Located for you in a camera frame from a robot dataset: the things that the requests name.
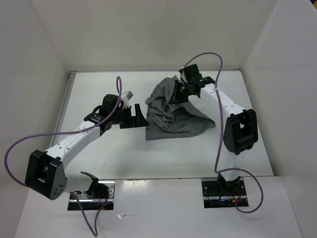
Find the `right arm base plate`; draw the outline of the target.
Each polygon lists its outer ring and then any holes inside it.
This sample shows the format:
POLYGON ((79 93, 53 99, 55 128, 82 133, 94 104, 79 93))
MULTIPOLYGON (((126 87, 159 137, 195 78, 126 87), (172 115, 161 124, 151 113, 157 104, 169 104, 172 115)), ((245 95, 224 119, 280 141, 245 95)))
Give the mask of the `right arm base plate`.
POLYGON ((244 181, 236 179, 226 183, 222 178, 208 178, 201 181, 204 208, 248 207, 244 181))

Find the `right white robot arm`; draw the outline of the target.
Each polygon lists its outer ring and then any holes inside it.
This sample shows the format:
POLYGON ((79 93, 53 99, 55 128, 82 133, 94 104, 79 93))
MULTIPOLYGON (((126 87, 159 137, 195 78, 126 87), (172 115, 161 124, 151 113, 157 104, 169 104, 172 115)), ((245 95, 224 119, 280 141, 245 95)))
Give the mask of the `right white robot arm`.
POLYGON ((215 80, 202 76, 196 64, 181 68, 179 73, 169 103, 185 103, 195 95, 220 114, 221 149, 216 155, 215 171, 223 177, 217 182, 219 193, 228 195, 241 174, 246 151, 259 139, 256 112, 232 101, 217 88, 215 80))

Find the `grey pleated skirt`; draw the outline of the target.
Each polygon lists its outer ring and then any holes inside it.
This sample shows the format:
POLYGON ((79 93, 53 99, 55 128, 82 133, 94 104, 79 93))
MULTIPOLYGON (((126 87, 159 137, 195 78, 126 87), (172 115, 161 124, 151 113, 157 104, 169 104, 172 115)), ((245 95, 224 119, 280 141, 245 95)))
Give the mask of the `grey pleated skirt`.
POLYGON ((163 79, 145 100, 149 123, 145 129, 147 141, 194 137, 215 128, 215 122, 192 103, 168 103, 176 82, 176 76, 163 79))

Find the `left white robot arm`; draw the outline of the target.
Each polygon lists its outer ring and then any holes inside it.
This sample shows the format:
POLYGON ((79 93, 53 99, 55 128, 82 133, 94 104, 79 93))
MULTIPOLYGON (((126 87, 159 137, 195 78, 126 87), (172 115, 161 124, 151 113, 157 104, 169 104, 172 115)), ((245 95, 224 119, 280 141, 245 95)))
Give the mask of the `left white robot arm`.
POLYGON ((130 91, 122 97, 107 94, 101 105, 94 108, 79 125, 74 134, 64 138, 57 145, 46 151, 35 150, 29 158, 25 185, 55 200, 64 192, 80 191, 87 198, 95 197, 106 186, 88 172, 80 176, 68 176, 65 169, 70 162, 90 143, 99 139, 113 125, 121 129, 148 126, 139 104, 135 104, 135 115, 132 115, 129 100, 130 91))

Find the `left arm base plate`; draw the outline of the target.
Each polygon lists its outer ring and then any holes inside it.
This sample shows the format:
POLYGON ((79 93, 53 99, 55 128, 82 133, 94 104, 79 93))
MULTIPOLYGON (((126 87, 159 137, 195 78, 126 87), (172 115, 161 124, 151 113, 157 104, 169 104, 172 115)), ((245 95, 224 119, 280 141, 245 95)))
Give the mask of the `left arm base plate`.
POLYGON ((73 192, 85 211, 97 211, 104 205, 103 210, 113 210, 115 184, 114 180, 71 179, 65 191, 73 192))

